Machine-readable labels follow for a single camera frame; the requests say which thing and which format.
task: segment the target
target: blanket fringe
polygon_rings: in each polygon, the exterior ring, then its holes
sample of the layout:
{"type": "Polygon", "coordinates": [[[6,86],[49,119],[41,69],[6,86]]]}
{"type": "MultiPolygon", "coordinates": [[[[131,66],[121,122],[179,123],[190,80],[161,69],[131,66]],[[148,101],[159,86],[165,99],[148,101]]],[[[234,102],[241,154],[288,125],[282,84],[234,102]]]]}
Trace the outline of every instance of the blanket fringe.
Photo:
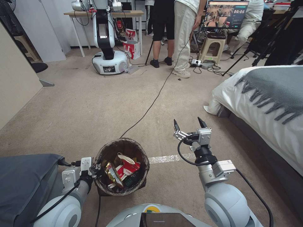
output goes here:
{"type": "Polygon", "coordinates": [[[282,124],[286,124],[286,123],[290,122],[293,118],[295,118],[295,117],[303,114],[303,111],[294,111],[290,107],[285,107],[279,101],[274,100],[269,95],[263,94],[263,92],[260,89],[258,89],[251,82],[249,82],[249,81],[246,80],[246,76],[241,77],[237,81],[237,83],[235,84],[235,86],[237,86],[241,82],[244,82],[244,86],[243,86],[243,89],[242,89],[242,94],[255,89],[255,92],[253,93],[253,95],[249,99],[251,102],[253,102],[258,96],[261,96],[259,98],[259,100],[254,103],[254,105],[257,105],[258,108],[261,108],[261,107],[263,107],[263,106],[265,106],[265,105],[267,105],[269,103],[274,102],[274,105],[269,110],[267,110],[265,112],[265,114],[269,114],[269,113],[271,113],[271,112],[273,112],[273,111],[275,111],[277,109],[280,109],[280,108],[285,108],[284,112],[282,114],[280,114],[279,116],[277,116],[274,120],[278,121],[281,118],[285,117],[287,114],[293,113],[293,115],[291,115],[290,117],[288,117],[286,120],[284,120],[282,122],[282,124]]]}

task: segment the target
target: beige pants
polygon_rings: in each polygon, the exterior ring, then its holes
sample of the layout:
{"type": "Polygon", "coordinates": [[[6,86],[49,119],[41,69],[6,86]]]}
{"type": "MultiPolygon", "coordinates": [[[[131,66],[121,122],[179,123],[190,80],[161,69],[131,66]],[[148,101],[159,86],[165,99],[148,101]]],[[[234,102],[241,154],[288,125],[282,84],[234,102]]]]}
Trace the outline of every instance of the beige pants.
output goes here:
{"type": "Polygon", "coordinates": [[[185,70],[188,65],[190,55],[190,41],[188,40],[195,19],[196,13],[191,8],[181,2],[175,1],[175,51],[173,60],[177,72],[185,70]]]}
{"type": "Polygon", "coordinates": [[[255,22],[252,21],[251,19],[244,19],[240,30],[228,29],[228,31],[225,32],[225,35],[227,35],[227,33],[233,33],[239,31],[239,33],[235,37],[236,43],[234,48],[232,49],[232,52],[235,52],[237,49],[239,49],[247,41],[249,36],[257,30],[260,24],[261,24],[260,22],[255,22]]]}

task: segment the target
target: white tape line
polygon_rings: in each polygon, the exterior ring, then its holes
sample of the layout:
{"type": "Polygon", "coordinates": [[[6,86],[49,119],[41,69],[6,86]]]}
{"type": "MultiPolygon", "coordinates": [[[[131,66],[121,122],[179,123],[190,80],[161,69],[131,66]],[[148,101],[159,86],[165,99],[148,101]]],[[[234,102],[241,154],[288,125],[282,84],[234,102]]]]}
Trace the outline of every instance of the white tape line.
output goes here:
{"type": "MultiPolygon", "coordinates": [[[[188,154],[182,154],[182,155],[186,159],[193,159],[193,158],[195,158],[195,154],[194,153],[188,153],[188,154]]],[[[163,162],[172,162],[172,161],[180,161],[181,159],[182,158],[178,154],[148,158],[150,164],[163,163],[163,162]]]]}

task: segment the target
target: trash bag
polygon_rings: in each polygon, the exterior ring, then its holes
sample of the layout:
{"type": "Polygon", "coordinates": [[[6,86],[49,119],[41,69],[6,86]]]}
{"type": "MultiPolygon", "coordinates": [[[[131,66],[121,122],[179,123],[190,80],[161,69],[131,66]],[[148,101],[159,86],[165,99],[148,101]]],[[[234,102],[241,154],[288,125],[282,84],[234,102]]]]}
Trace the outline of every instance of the trash bag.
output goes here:
{"type": "Polygon", "coordinates": [[[136,157],[137,162],[140,162],[140,169],[138,170],[140,180],[128,189],[122,192],[116,192],[108,187],[106,183],[108,176],[106,174],[103,174],[102,176],[95,179],[95,185],[97,186],[100,196],[129,195],[134,191],[144,187],[146,184],[146,176],[149,171],[149,160],[141,145],[133,139],[122,138],[107,143],[98,152],[94,164],[101,164],[101,167],[104,168],[109,161],[114,161],[118,152],[130,158],[136,157]]]}

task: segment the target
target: red and white bag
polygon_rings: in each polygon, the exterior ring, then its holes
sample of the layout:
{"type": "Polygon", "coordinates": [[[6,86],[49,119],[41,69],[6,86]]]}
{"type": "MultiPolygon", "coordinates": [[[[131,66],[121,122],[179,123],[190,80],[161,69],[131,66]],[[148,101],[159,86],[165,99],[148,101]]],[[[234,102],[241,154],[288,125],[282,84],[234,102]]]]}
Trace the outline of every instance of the red and white bag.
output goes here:
{"type": "Polygon", "coordinates": [[[131,59],[135,60],[140,57],[140,43],[138,41],[124,41],[123,48],[131,59]]]}
{"type": "Polygon", "coordinates": [[[138,36],[136,30],[133,29],[126,29],[125,31],[126,34],[126,39],[127,40],[133,40],[133,41],[138,41],[138,36]]]}

